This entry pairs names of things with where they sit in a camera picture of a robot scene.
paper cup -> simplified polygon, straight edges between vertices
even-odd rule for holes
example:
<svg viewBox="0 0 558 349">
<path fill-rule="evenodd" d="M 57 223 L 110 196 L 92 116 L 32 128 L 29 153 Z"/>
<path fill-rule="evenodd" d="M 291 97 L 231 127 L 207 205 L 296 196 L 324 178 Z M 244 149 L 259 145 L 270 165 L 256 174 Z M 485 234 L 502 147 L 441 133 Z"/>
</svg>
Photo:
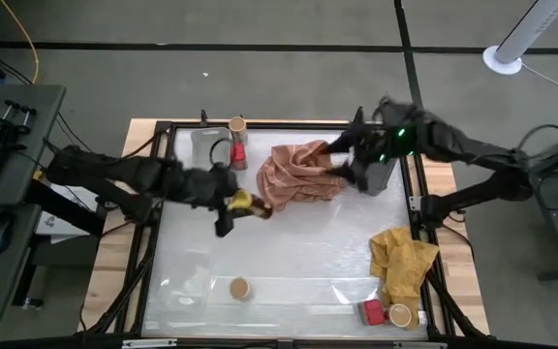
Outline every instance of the paper cup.
<svg viewBox="0 0 558 349">
<path fill-rule="evenodd" d="M 230 131 L 232 131 L 233 138 L 247 145 L 247 141 L 249 140 L 247 136 L 247 121 L 241 116 L 233 117 L 228 123 L 228 126 L 230 127 Z"/>
</svg>

floor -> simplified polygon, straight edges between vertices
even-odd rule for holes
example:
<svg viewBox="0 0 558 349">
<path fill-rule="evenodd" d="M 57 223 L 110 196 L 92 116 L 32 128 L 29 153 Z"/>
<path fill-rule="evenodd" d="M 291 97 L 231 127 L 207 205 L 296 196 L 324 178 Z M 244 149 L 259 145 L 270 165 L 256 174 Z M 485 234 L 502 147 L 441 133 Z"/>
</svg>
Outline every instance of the floor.
<svg viewBox="0 0 558 349">
<path fill-rule="evenodd" d="M 408 38 L 402 41 L 392 0 L 9 3 L 34 41 L 63 43 L 39 50 L 40 82 L 68 88 L 62 112 L 90 147 L 107 154 L 119 154 L 132 117 L 196 117 L 206 109 L 217 118 L 242 113 L 250 118 L 348 119 L 358 106 L 371 110 L 385 93 L 410 100 L 420 92 L 423 104 L 447 122 L 502 146 L 517 145 L 536 125 L 558 124 L 557 86 L 526 69 L 512 77 L 494 75 L 481 63 L 478 49 L 453 53 L 502 42 L 532 0 L 396 1 L 403 5 L 413 47 L 445 48 L 436 54 L 416 49 L 412 85 L 401 52 Z M 9 47 L 1 43 L 9 41 L 22 42 L 23 37 L 0 6 L 0 45 Z M 103 43 L 129 45 L 98 45 Z M 231 50 L 213 44 L 241 46 Z M 266 51 L 255 51 L 251 44 Z M 534 48 L 558 48 L 558 18 Z M 558 80 L 556 53 L 525 55 L 524 61 Z M 26 76 L 33 74 L 29 50 L 0 49 L 0 57 Z M 555 137 L 544 132 L 527 150 L 538 151 Z M 67 140 L 60 133 L 54 139 Z M 459 187 L 488 176 L 463 164 L 453 168 Z M 538 272 L 558 267 L 558 256 L 554 234 L 537 204 L 475 206 L 467 224 L 492 333 L 558 344 L 558 281 L 536 279 Z M 71 309 L 78 309 L 82 298 L 68 295 L 73 289 L 82 294 L 86 282 L 62 286 L 46 280 L 53 285 L 53 298 L 61 294 Z M 57 322 L 47 314 L 45 309 L 43 315 L 31 315 L 43 320 L 23 334 L 9 334 L 16 333 L 13 322 L 2 323 L 0 339 L 76 329 L 74 311 L 62 310 Z"/>
</svg>

crumpled fabric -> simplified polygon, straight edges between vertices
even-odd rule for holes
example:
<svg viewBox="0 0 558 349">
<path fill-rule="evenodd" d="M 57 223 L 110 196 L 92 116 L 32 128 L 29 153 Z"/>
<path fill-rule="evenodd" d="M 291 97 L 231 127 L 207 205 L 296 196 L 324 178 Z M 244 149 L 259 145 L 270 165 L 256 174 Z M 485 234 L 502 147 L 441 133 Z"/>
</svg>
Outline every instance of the crumpled fabric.
<svg viewBox="0 0 558 349">
<path fill-rule="evenodd" d="M 439 248 L 413 240 L 409 227 L 386 230 L 369 241 L 372 251 L 370 274 L 385 280 L 381 300 L 385 305 L 404 304 L 413 315 L 411 330 L 419 325 L 419 288 L 432 267 Z"/>
<path fill-rule="evenodd" d="M 344 179 L 325 174 L 332 168 L 330 155 L 321 155 L 325 141 L 300 145 L 276 145 L 258 171 L 258 188 L 276 211 L 288 201 L 330 201 L 347 186 Z"/>
</svg>

red block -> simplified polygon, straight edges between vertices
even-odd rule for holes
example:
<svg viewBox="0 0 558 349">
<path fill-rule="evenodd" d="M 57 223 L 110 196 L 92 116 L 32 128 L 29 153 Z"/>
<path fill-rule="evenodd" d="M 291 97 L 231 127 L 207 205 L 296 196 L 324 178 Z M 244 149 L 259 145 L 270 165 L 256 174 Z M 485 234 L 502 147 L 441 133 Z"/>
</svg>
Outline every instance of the red block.
<svg viewBox="0 0 558 349">
<path fill-rule="evenodd" d="M 364 301 L 358 304 L 358 311 L 363 325 L 376 326 L 383 325 L 387 320 L 385 309 L 380 300 Z"/>
</svg>

yellow cloth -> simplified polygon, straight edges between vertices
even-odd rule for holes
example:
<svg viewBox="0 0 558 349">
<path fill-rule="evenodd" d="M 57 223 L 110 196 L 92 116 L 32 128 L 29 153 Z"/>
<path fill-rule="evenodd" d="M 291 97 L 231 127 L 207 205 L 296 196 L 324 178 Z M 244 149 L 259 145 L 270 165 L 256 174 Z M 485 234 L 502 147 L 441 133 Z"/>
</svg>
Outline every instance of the yellow cloth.
<svg viewBox="0 0 558 349">
<path fill-rule="evenodd" d="M 385 280 L 383 303 L 408 306 L 413 320 L 407 329 L 414 329 L 419 324 L 419 287 L 438 254 L 438 246 L 413 240 L 408 227 L 384 231 L 371 238 L 369 246 L 370 273 Z"/>
</svg>

